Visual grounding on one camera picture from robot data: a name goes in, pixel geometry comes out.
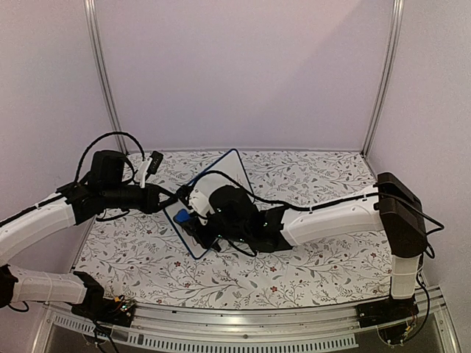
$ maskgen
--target gray leaf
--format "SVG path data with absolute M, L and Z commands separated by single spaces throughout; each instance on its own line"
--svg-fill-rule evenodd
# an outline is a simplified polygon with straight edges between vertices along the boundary
M 224 294 L 224 293 L 222 292 L 222 290 L 220 290 L 220 291 L 216 294 L 216 299 L 214 299 L 214 301 L 220 299 L 223 294 Z

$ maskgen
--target white wall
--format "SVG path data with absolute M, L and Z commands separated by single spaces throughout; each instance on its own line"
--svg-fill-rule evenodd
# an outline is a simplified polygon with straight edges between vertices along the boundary
M 85 147 L 110 129 L 82 1 L 0 1 L 0 82 L 3 219 L 70 182 Z M 68 271 L 82 234 L 52 235 L 12 263 Z M 1 309 L 0 352 L 28 352 L 38 315 Z
M 147 149 L 361 149 L 393 1 L 102 0 L 118 115 Z
M 445 223 L 431 235 L 438 282 L 471 352 L 471 1 L 406 1 L 400 44 L 370 161 L 392 171 Z

